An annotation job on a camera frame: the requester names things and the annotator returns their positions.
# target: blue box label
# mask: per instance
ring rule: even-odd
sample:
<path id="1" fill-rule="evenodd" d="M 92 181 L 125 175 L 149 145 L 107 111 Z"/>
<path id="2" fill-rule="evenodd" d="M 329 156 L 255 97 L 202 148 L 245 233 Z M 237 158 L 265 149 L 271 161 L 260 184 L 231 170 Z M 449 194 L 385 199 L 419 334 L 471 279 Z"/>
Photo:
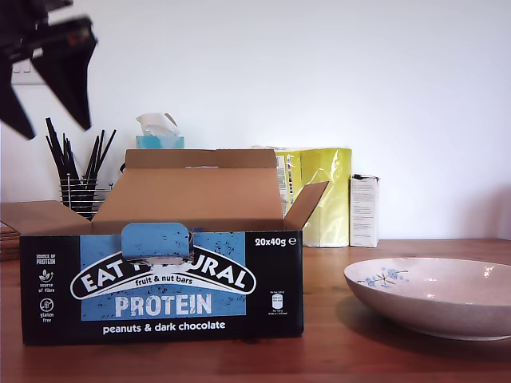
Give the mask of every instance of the blue box label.
<path id="1" fill-rule="evenodd" d="M 82 321 L 246 315 L 256 288 L 245 267 L 245 233 L 195 233 L 193 262 L 129 263 L 120 235 L 82 236 L 71 294 Z"/>

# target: open cardboard box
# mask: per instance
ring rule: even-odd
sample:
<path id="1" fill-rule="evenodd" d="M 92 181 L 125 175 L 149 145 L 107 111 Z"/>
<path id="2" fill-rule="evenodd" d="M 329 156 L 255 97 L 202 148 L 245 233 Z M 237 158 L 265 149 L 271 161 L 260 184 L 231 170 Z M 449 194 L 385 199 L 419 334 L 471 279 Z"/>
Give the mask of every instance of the open cardboard box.
<path id="1" fill-rule="evenodd" d="M 2 222 L 22 235 L 24 342 L 300 335 L 301 230 L 326 186 L 305 186 L 284 219 L 273 150 L 146 149 L 126 152 L 92 222 L 56 201 L 3 203 Z M 158 235 L 182 240 L 143 223 L 194 231 L 184 230 L 195 255 L 186 270 L 128 262 L 131 223 L 142 253 Z"/>

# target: yellow package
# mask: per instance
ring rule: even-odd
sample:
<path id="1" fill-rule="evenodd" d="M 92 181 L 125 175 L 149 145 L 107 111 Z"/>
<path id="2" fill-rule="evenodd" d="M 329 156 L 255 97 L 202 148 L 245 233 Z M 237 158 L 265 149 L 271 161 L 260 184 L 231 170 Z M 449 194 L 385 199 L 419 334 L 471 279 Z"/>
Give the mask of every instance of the yellow package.
<path id="1" fill-rule="evenodd" d="M 287 199 L 283 197 L 285 212 L 289 210 L 303 185 L 330 181 L 318 207 L 303 229 L 303 243 L 310 247 L 348 246 L 350 242 L 351 149 L 277 150 L 276 155 L 279 166 L 280 161 L 283 161 L 285 165 L 283 168 L 286 170 L 286 172 L 279 170 L 279 182 L 282 180 L 283 183 L 281 196 L 287 197 Z"/>

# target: white ceramic bowl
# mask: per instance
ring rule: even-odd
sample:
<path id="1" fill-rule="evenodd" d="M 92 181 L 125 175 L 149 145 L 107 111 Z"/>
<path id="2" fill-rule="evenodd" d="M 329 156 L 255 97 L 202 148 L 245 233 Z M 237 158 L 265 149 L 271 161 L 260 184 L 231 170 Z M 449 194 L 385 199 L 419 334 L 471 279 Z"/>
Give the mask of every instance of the white ceramic bowl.
<path id="1" fill-rule="evenodd" d="M 442 338 L 511 337 L 511 267 L 461 259 L 392 258 L 353 263 L 348 286 L 370 308 Z"/>

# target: wooden board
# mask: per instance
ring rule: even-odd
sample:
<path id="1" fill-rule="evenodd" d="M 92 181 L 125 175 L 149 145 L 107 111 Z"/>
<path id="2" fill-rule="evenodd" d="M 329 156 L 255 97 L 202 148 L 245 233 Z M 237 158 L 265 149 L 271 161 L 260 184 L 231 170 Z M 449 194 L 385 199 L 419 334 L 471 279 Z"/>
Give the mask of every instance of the wooden board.
<path id="1" fill-rule="evenodd" d="M 10 227 L 0 229 L 0 261 L 19 259 L 19 233 Z"/>
<path id="2" fill-rule="evenodd" d="M 2 382 L 511 381 L 511 340 L 461 342 L 416 334 L 373 313 L 347 288 L 343 268 L 349 263 L 403 255 L 511 264 L 511 242 L 381 241 L 377 249 L 307 248 L 303 337 L 258 342 L 25 347 L 19 263 L 2 263 Z"/>

